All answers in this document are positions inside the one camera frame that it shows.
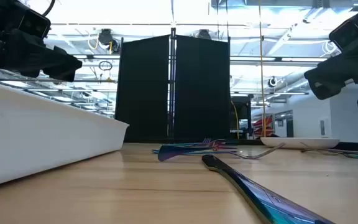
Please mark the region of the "iridescent rainbow knife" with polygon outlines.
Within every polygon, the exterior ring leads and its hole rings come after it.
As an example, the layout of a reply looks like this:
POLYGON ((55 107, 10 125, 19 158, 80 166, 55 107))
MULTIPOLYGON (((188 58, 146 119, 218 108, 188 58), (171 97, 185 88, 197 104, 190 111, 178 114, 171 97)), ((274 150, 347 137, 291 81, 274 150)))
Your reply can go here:
POLYGON ((263 224, 335 224, 254 182, 212 154, 203 155, 201 160, 207 169, 235 186, 263 224))

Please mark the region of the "white cutlery tray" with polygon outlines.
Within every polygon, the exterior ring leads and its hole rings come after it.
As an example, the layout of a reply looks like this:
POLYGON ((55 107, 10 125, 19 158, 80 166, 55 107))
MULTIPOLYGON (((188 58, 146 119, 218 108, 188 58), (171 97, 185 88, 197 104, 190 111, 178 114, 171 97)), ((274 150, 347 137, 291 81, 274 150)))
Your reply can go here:
POLYGON ((0 85, 0 184, 117 151, 127 127, 0 85))

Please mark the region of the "white round plate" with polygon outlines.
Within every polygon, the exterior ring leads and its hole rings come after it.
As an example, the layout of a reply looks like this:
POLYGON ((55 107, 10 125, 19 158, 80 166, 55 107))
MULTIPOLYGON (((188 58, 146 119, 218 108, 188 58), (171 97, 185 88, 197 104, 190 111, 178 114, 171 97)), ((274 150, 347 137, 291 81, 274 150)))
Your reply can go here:
POLYGON ((260 138, 267 147, 284 149, 331 149, 337 146, 339 139, 333 138, 260 138))

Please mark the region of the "red background object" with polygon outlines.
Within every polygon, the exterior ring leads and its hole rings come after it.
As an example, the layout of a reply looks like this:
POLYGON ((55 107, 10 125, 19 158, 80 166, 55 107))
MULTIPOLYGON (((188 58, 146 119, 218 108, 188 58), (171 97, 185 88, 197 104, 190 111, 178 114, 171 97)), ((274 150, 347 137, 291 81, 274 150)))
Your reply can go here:
POLYGON ((273 115, 266 117, 257 116, 252 124, 255 138, 270 137, 274 134, 273 115))

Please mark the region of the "black folding screen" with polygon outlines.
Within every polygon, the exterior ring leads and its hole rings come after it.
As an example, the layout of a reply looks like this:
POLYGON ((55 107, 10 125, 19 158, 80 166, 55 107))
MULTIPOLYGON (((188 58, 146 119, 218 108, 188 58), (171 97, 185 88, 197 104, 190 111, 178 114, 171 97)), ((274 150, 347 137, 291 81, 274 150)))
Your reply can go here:
POLYGON ((126 141, 193 141, 230 135, 229 45, 177 35, 174 80, 169 35, 125 42, 115 119, 126 141))

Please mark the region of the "black equipment cart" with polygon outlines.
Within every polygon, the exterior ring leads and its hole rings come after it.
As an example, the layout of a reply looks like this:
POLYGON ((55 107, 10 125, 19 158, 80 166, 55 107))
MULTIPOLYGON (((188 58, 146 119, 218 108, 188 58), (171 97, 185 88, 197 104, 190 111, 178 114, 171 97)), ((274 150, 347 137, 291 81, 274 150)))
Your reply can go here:
POLYGON ((230 131, 236 139, 248 139, 253 134, 251 102, 248 96, 232 96, 230 131))

